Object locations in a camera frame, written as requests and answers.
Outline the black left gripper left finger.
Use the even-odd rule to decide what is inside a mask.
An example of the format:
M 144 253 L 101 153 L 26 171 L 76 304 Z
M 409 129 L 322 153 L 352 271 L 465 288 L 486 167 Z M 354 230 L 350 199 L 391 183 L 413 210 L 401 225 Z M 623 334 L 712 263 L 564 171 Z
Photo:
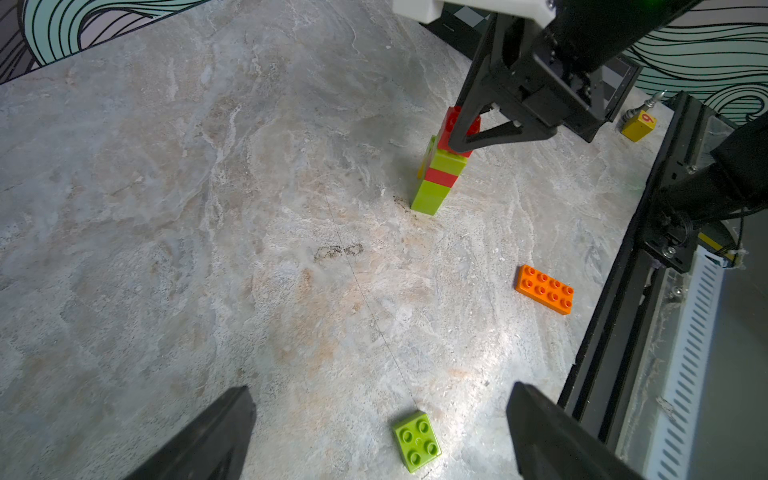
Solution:
M 128 477 L 238 479 L 256 418 L 248 387 L 232 387 Z

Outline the orange lego plate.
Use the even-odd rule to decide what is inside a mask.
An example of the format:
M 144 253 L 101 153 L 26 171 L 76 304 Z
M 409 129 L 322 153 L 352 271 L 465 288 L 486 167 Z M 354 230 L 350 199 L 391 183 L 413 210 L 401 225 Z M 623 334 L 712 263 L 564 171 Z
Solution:
M 574 288 L 530 265 L 520 267 L 515 290 L 561 315 L 572 311 Z

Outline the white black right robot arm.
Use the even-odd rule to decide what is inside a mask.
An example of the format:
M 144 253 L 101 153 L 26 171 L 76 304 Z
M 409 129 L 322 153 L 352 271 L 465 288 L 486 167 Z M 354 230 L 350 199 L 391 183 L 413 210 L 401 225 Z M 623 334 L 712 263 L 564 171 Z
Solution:
M 546 1 L 546 26 L 492 13 L 456 105 L 448 145 L 464 153 L 543 141 L 564 125 L 591 141 L 606 121 L 602 68 L 691 1 Z

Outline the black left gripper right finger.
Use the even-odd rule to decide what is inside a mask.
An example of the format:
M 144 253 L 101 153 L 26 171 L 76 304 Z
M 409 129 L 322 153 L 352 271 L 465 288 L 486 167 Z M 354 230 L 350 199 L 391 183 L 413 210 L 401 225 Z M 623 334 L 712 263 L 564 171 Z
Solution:
M 525 479 L 639 479 L 535 386 L 517 382 L 506 415 Z

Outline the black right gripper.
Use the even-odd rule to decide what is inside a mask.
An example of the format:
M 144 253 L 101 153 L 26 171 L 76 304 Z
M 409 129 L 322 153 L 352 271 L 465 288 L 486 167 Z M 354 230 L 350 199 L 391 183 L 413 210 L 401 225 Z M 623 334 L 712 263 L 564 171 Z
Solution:
M 491 75 L 484 62 L 491 54 Z M 458 116 L 448 138 L 457 153 L 543 141 L 564 126 L 586 142 L 613 122 L 641 67 L 623 54 L 587 72 L 559 52 L 533 21 L 491 14 L 456 101 Z M 483 109 L 497 98 L 508 122 L 470 134 Z

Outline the long green lego brick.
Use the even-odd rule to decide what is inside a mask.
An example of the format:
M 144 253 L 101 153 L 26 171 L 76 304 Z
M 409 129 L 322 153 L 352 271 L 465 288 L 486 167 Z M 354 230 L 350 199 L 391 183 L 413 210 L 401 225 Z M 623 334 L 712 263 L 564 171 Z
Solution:
M 429 150 L 429 159 L 430 159 L 431 151 L 433 149 L 436 149 L 436 144 L 437 144 L 437 139 L 435 136 L 432 136 L 429 146 L 427 148 L 427 150 Z M 429 169 L 429 160 L 425 168 L 424 175 L 427 169 Z M 421 183 L 419 185 L 419 188 L 411 203 L 411 209 L 419 213 L 434 216 L 439 210 L 445 198 L 447 197 L 451 188 L 447 188 L 441 185 L 437 185 L 437 184 L 425 181 L 424 178 L 423 180 L 420 180 L 420 181 Z

